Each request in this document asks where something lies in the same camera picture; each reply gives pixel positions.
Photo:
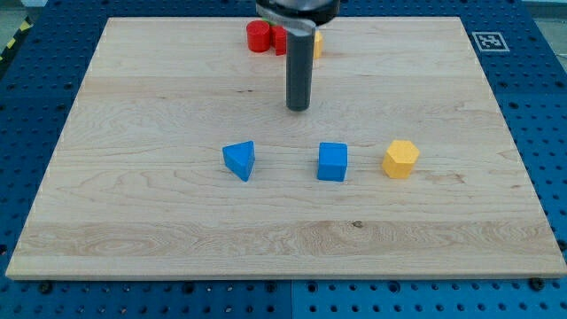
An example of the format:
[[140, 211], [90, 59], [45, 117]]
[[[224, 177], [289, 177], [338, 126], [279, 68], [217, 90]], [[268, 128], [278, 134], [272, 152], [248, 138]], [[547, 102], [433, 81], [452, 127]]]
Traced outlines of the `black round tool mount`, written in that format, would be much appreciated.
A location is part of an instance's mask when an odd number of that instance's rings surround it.
[[339, 0], [256, 0], [256, 12], [295, 35], [313, 35], [338, 16]]

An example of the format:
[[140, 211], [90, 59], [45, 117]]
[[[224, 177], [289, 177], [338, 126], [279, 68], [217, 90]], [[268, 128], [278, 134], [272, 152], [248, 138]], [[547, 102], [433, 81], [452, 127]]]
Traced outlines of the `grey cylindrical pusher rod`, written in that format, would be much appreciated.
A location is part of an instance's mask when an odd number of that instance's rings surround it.
[[289, 29], [286, 36], [286, 106], [303, 112], [310, 106], [315, 35]]

